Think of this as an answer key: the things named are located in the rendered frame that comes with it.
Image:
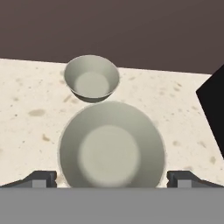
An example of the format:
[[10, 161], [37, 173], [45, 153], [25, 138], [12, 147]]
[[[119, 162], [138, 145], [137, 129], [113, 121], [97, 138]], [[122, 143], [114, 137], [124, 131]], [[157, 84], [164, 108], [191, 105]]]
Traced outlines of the small grey bowl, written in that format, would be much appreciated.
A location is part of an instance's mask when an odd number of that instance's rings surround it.
[[101, 102], [116, 90], [120, 74], [110, 60], [97, 55], [82, 55], [66, 64], [64, 79], [80, 100]]

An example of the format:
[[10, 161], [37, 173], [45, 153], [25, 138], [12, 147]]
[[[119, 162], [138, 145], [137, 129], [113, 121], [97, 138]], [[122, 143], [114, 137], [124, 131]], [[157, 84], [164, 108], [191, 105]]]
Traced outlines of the large grey bowl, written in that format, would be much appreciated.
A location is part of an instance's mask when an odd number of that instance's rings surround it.
[[71, 187], [155, 187], [165, 168], [151, 119], [125, 103], [88, 106], [65, 127], [59, 163]]

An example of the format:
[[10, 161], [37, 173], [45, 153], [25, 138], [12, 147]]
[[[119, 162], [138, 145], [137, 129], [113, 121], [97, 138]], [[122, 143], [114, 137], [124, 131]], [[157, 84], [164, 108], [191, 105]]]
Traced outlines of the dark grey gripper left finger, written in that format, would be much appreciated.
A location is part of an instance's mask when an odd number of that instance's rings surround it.
[[56, 171], [33, 171], [24, 179], [14, 181], [6, 185], [0, 185], [0, 188], [56, 188], [56, 178]]

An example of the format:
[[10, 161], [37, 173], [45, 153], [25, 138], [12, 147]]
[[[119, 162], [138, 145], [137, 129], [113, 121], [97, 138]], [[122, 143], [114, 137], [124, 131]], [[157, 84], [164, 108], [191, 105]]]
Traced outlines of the black appliance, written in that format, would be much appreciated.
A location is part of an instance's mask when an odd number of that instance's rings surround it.
[[224, 158], [224, 64], [196, 90], [196, 95]]

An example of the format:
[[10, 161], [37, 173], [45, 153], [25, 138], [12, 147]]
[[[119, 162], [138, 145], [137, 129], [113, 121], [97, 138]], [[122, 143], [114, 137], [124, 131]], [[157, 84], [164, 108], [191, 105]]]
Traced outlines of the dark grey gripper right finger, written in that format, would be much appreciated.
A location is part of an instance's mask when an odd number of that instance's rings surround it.
[[190, 171], [168, 171], [168, 188], [205, 188], [221, 187], [221, 185], [198, 178]]

